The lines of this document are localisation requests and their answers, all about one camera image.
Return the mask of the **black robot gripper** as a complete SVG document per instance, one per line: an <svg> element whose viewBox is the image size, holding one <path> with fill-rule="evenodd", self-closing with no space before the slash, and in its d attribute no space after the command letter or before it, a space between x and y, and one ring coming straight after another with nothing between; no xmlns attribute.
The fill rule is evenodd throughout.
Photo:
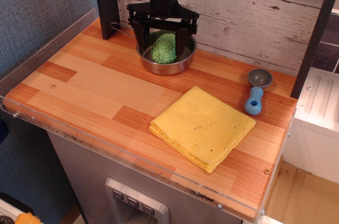
<svg viewBox="0 0 339 224"><path fill-rule="evenodd" d="M150 0L128 4L128 23L133 27L139 49L149 47L150 28L174 31L176 55L184 52L188 35L197 33L199 14L178 3L178 0Z"/></svg>

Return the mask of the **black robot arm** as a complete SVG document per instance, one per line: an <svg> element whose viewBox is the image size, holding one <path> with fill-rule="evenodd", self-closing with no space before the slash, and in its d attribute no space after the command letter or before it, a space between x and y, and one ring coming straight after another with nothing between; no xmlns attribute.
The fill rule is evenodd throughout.
<svg viewBox="0 0 339 224"><path fill-rule="evenodd" d="M177 0L129 4L127 10L128 22L134 30L138 47L143 51L149 46L151 28L175 32L176 55L183 53L188 37L197 33L199 14L182 7Z"/></svg>

